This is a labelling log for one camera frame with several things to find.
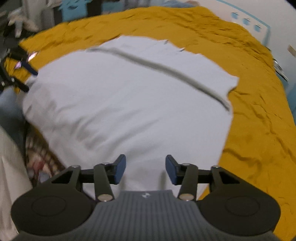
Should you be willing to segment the white printed t-shirt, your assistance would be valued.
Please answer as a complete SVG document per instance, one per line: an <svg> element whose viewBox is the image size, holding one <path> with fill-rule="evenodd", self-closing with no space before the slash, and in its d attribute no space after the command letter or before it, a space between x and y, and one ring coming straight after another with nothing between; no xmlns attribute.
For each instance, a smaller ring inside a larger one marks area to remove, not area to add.
<svg viewBox="0 0 296 241"><path fill-rule="evenodd" d="M91 169L126 156L112 190L179 188L165 158L209 169L219 162L238 84L219 65L167 40L121 36L39 70L18 101L66 167Z"/></svg>

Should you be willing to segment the patterned cloth beside bed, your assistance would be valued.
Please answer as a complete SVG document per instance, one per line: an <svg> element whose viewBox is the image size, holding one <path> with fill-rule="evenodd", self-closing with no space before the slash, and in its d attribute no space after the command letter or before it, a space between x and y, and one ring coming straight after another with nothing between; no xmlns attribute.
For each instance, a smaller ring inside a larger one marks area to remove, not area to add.
<svg viewBox="0 0 296 241"><path fill-rule="evenodd" d="M64 165L50 150L46 140L33 127L29 128L26 134L25 164L33 187L65 170Z"/></svg>

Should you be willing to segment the blue cutout furniture panel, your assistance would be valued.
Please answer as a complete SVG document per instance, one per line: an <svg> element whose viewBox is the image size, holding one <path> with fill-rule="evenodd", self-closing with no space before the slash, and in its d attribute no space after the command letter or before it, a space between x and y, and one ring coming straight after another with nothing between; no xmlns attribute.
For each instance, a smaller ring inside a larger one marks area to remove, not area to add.
<svg viewBox="0 0 296 241"><path fill-rule="evenodd" d="M124 10L124 1L61 1L54 8L61 22L70 22Z"/></svg>

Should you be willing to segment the mustard yellow bedspread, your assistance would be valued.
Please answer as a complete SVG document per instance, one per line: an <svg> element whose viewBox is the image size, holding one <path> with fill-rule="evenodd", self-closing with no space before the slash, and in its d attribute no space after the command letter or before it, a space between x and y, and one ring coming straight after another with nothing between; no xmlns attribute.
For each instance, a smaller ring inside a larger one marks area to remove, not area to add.
<svg viewBox="0 0 296 241"><path fill-rule="evenodd" d="M59 24L21 45L40 51L33 65L41 68L64 54L120 35L167 39L239 77L229 94L234 118L219 163L276 199L281 217L275 234L291 240L295 236L295 124L270 51L243 27L201 6L153 6Z"/></svg>

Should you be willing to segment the blue pillow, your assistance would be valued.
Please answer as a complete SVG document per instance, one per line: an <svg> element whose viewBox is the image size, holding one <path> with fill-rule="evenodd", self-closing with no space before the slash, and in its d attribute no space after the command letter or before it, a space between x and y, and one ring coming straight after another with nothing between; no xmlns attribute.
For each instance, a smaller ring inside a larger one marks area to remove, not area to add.
<svg viewBox="0 0 296 241"><path fill-rule="evenodd" d="M200 6L200 3L198 1L177 1L177 0L170 0L165 1L162 3L162 6L168 7L168 8L193 8Z"/></svg>

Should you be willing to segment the white blue headboard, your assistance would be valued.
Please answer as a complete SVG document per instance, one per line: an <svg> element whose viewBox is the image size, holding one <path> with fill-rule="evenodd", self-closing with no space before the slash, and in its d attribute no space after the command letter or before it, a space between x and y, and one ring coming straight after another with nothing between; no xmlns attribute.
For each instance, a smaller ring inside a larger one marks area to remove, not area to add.
<svg viewBox="0 0 296 241"><path fill-rule="evenodd" d="M218 17L246 27L271 49L284 73L295 81L295 8L288 1L199 1Z"/></svg>

